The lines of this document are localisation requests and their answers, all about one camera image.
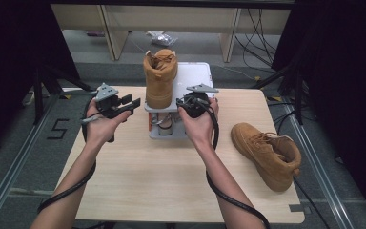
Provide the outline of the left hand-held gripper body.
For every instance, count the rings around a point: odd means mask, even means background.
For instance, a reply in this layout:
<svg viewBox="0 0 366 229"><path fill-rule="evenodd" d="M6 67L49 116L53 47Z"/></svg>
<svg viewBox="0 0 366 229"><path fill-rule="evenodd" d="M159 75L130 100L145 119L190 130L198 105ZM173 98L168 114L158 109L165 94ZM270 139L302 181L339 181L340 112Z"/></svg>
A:
<svg viewBox="0 0 366 229"><path fill-rule="evenodd" d="M121 105L118 96L118 90L105 83L97 88L97 93L94 97L96 108L100 114L106 118L114 118L121 113L121 109L125 105Z"/></svg>

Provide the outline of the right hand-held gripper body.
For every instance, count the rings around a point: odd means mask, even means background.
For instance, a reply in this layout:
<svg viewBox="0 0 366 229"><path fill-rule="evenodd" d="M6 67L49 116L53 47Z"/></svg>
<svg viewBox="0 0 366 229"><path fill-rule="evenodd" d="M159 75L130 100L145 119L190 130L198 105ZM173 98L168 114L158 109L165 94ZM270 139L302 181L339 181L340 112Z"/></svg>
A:
<svg viewBox="0 0 366 229"><path fill-rule="evenodd" d="M218 93L218 89L205 84L187 87L190 92L176 99L176 106L182 107L189 117L197 118L210 107L208 93Z"/></svg>

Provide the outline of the black silver strap sandal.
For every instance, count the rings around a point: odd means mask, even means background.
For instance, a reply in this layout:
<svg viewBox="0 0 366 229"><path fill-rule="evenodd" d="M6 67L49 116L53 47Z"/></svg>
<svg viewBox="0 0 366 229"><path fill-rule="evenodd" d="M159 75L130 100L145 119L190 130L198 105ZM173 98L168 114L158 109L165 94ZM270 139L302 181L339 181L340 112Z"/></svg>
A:
<svg viewBox="0 0 366 229"><path fill-rule="evenodd" d="M174 113L173 114L173 121L176 125L178 125L179 127L181 127L182 129L186 128L186 121L189 119L189 116L184 113Z"/></svg>
<svg viewBox="0 0 366 229"><path fill-rule="evenodd" d="M171 135L173 133L173 121L170 113L156 113L152 118L152 124L158 128L159 135Z"/></svg>

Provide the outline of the white two-tier shoe rack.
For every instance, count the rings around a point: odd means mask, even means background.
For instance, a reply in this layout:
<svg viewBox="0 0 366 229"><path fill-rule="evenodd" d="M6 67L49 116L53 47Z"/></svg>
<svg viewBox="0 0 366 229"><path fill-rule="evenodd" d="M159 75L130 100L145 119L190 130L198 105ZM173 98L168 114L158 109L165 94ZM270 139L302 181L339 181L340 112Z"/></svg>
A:
<svg viewBox="0 0 366 229"><path fill-rule="evenodd" d="M187 87L205 84L214 88L213 78L210 66L205 62L179 62L177 75L173 81L173 96L172 103L165 109L153 109L145 104L145 110L150 114L150 133L149 137L152 139L184 139L186 138L185 129L176 125L173 121L173 114L178 113L176 106L176 99L182 98L184 94L190 91ZM208 93L209 97L214 97L216 93ZM173 133L171 135L159 135L158 128L152 124L152 119L156 113L170 113L173 121Z"/></svg>

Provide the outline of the tan lace-up boot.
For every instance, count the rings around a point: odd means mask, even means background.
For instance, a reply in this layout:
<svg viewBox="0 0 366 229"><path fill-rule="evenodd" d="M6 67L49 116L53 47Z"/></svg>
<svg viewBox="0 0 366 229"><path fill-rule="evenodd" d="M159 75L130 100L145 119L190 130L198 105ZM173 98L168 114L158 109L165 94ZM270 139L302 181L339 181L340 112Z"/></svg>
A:
<svg viewBox="0 0 366 229"><path fill-rule="evenodd" d="M143 60L146 75L146 102L153 109L165 109L172 103L173 81L178 62L174 51L162 49L156 54L147 51Z"/></svg>
<svg viewBox="0 0 366 229"><path fill-rule="evenodd" d="M284 192L298 176L301 153L286 135L262 133L249 123L235 124L231 140L236 150L256 167L265 184L275 192Z"/></svg>

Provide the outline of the person's left hand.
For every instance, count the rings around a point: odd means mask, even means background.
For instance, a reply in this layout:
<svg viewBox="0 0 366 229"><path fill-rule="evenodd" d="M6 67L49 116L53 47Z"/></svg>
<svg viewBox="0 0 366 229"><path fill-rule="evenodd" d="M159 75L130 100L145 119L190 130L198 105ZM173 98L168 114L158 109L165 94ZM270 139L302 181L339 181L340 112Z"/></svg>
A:
<svg viewBox="0 0 366 229"><path fill-rule="evenodd" d="M86 142L89 145L102 146L112 138L117 127L126 122L131 114L130 111L126 111L115 118L108 119L98 112L96 103L92 99L88 105L86 115L87 117L96 117L96 120L87 124Z"/></svg>

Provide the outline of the person's right hand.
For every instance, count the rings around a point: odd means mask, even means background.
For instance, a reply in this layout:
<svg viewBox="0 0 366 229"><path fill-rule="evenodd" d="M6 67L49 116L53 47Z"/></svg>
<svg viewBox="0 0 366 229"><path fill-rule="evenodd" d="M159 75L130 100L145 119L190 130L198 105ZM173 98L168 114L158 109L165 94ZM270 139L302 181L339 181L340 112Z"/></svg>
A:
<svg viewBox="0 0 366 229"><path fill-rule="evenodd" d="M178 108L186 134L198 151L213 148L214 124L217 121L219 107L215 98L210 98L209 101L208 111L197 118L191 118L183 108Z"/></svg>

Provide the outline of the clear plastic bag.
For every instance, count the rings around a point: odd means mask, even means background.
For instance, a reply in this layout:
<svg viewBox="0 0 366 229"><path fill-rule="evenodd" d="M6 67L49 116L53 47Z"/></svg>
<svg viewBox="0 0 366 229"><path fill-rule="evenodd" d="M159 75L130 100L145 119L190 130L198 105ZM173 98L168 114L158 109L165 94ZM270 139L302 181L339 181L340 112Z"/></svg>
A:
<svg viewBox="0 0 366 229"><path fill-rule="evenodd" d="M176 37L172 37L163 31L148 31L147 35L151 37L154 45L160 47L170 47L177 41Z"/></svg>

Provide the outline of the black metal stand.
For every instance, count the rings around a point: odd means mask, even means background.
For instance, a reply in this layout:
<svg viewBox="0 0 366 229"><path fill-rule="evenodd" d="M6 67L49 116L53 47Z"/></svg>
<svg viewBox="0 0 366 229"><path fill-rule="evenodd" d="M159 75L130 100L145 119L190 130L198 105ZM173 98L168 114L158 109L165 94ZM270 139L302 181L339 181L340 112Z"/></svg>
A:
<svg viewBox="0 0 366 229"><path fill-rule="evenodd" d="M78 77L73 77L65 73L64 71L56 69L50 65L38 65L35 68L33 77L35 124L37 124L42 119L45 113L43 108L42 86L45 86L49 94L60 95L61 93L63 93L63 89L58 82L59 79L64 79L84 91L94 91L93 87L82 82Z"/></svg>
<svg viewBox="0 0 366 229"><path fill-rule="evenodd" d="M261 89L270 83L273 83L277 79L282 78L280 86L278 87L278 92L281 95L289 95L293 92L295 95L295 119L298 121L299 125L303 124L301 115L301 102L302 102L302 75L299 70L299 65L291 61L287 66L267 77L264 80L257 82L253 89Z"/></svg>

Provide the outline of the beige desk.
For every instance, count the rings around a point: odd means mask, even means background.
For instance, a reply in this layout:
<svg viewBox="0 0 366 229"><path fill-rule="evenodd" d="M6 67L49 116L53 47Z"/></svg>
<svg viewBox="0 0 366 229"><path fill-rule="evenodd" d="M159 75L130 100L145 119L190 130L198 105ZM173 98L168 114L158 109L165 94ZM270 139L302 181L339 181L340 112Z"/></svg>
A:
<svg viewBox="0 0 366 229"><path fill-rule="evenodd" d="M219 35L223 60L231 60L234 36L283 33L288 10L53 4L62 30L103 31L110 57L120 58L129 31L205 32Z"/></svg>

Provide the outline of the black curtain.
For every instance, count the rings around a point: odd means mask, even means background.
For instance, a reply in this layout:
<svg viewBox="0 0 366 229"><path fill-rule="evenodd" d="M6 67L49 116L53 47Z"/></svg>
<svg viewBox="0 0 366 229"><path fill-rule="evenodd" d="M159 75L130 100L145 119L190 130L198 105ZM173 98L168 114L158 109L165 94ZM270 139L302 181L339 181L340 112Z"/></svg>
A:
<svg viewBox="0 0 366 229"><path fill-rule="evenodd" d="M274 68L301 48L315 112L366 199L366 0L295 0Z"/></svg>
<svg viewBox="0 0 366 229"><path fill-rule="evenodd" d="M35 73L44 73L47 67L79 77L51 4L0 0L0 137L31 88Z"/></svg>

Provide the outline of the aluminium floor rail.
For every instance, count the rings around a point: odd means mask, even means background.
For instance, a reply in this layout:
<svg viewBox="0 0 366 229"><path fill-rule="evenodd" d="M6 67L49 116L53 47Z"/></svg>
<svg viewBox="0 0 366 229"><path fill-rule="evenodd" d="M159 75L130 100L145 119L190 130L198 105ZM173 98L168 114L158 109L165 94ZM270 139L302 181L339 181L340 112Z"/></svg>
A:
<svg viewBox="0 0 366 229"><path fill-rule="evenodd" d="M335 186L330 181L329 176L323 167L323 164L318 158L315 148L311 140L309 139L304 127L298 122L298 119L295 117L295 108L286 99L284 99L284 103L284 109L290 116L295 134L300 141L305 156L309 160L319 187L322 190L322 193L333 212L337 225L340 229L356 229L335 189Z"/></svg>
<svg viewBox="0 0 366 229"><path fill-rule="evenodd" d="M17 177L19 176L24 164L26 163L30 153L31 149L34 146L37 138L39 137L41 130L45 126L48 116L59 99L59 95L51 95L46 105L44 106L43 113L41 114L41 117L32 125L32 128L22 144L22 147L18 151L16 157L14 158L11 166L7 170L4 178L0 182L0 210L10 192L10 188L12 187L13 183L17 180Z"/></svg>

